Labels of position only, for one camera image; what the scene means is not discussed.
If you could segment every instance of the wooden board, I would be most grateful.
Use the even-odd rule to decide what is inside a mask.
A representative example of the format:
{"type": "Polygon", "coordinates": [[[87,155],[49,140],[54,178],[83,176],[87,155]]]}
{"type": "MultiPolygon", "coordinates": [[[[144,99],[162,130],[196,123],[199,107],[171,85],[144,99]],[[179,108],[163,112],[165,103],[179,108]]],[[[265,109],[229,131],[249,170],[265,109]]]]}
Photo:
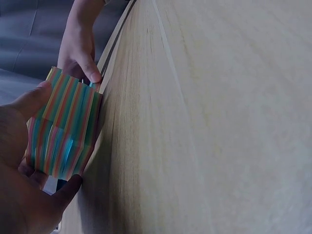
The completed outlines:
{"type": "Polygon", "coordinates": [[[311,9],[138,0],[61,233],[310,233],[311,9]]]}

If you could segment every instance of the colorful striped bag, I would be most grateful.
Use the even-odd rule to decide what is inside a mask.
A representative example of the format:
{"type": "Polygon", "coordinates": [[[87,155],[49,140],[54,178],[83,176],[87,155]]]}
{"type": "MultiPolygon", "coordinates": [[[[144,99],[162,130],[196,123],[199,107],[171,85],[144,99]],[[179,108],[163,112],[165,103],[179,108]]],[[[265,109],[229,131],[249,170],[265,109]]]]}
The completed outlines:
{"type": "Polygon", "coordinates": [[[27,163],[47,175],[68,180],[82,174],[93,152],[102,95],[53,67],[47,77],[52,95],[27,122],[27,163]]]}

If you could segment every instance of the wooden surface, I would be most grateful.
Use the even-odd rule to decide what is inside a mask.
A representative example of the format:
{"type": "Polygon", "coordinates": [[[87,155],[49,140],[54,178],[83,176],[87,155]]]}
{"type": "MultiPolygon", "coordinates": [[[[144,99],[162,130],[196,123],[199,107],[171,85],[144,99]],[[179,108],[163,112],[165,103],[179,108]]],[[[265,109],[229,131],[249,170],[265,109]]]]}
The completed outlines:
{"type": "Polygon", "coordinates": [[[138,0],[61,233],[312,233],[311,9],[138,0]]]}

